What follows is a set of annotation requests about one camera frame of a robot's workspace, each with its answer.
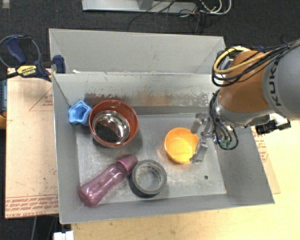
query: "tape roll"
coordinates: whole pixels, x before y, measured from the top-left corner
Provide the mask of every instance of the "tape roll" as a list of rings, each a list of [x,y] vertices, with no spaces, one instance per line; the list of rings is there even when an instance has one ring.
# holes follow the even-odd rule
[[[138,162],[129,177],[132,192],[141,198],[153,198],[166,184],[166,170],[161,164],[150,159]]]

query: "purple bottle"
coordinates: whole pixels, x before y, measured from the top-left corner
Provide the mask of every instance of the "purple bottle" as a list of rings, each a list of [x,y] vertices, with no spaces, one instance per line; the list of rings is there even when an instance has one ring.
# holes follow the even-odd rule
[[[97,205],[110,189],[131,173],[137,163],[138,158],[134,154],[127,154],[110,164],[97,177],[78,188],[82,203],[88,207]]]

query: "yellow bowl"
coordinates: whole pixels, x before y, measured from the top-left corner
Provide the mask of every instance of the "yellow bowl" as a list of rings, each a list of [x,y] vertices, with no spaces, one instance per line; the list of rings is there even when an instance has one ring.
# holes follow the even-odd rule
[[[189,164],[194,155],[199,137],[189,129],[174,128],[167,133],[164,148],[167,155],[175,162]]]

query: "orange bowl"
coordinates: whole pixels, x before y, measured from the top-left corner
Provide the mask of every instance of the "orange bowl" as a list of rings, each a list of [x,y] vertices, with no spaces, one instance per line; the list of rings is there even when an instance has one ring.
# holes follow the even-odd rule
[[[189,129],[174,128],[165,136],[164,148],[167,155],[175,162],[189,164],[194,155],[199,137]]]
[[[128,138],[120,143],[112,143],[105,141],[101,139],[95,132],[93,128],[93,120],[94,117],[102,111],[115,111],[122,115],[128,122],[129,124],[129,136]],[[138,132],[138,127],[139,127],[139,120],[137,113],[134,111],[134,109],[128,105],[127,103],[121,101],[121,100],[116,100],[116,99],[107,99],[104,101],[101,101],[100,103],[96,104],[93,108],[92,111],[89,115],[89,128],[90,132],[92,134],[92,137],[102,146],[107,147],[107,148],[114,148],[114,147],[120,147],[123,146],[127,143],[129,143],[134,136]]]

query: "cardboard sheet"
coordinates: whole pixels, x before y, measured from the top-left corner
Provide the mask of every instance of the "cardboard sheet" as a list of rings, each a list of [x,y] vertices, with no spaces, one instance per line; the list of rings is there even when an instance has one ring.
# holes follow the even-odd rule
[[[5,218],[57,214],[52,83],[7,83]]]

